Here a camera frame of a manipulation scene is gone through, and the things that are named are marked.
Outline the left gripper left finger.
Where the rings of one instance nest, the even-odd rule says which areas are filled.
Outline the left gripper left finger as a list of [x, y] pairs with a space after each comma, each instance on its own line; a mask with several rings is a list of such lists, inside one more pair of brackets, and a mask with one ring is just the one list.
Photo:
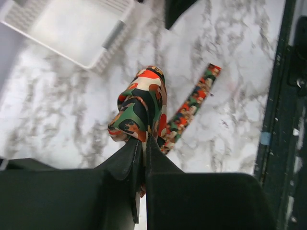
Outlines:
[[130, 139], [92, 169], [31, 158], [0, 163], [3, 230], [132, 230], [139, 222], [142, 144]]

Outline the colourful patterned necktie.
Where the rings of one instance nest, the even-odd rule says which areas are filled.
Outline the colourful patterned necktie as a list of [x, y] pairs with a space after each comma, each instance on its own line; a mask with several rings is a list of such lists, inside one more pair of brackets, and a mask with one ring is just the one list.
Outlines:
[[135, 138], [147, 149], [150, 137], [157, 140], [166, 155], [192, 122], [205, 98], [210, 94], [221, 68], [209, 64], [194, 89], [171, 119], [167, 119], [165, 76], [157, 66], [141, 69], [118, 97], [118, 114], [108, 125], [114, 141]]

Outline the black mounting rail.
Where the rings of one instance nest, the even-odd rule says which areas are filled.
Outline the black mounting rail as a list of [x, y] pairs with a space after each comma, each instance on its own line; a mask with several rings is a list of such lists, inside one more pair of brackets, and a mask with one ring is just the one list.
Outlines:
[[276, 228], [307, 227], [307, 3], [285, 3], [254, 175]]

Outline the white plastic basket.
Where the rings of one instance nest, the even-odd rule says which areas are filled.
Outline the white plastic basket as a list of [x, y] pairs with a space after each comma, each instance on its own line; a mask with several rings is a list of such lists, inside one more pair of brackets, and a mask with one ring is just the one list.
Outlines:
[[126, 38], [134, 0], [6, 0], [0, 21], [82, 69], [102, 73]]

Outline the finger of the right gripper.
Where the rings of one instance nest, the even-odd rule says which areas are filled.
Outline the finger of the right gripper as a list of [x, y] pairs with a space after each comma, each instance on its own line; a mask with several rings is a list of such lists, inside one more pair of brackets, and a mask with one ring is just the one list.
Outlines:
[[169, 30], [177, 19], [197, 0], [165, 0], [165, 28]]

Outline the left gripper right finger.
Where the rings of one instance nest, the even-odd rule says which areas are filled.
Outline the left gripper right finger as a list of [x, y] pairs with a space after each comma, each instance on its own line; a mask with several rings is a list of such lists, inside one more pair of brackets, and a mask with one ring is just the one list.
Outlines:
[[150, 230], [274, 230], [259, 182], [244, 173], [185, 173], [156, 140], [146, 152], [147, 228]]

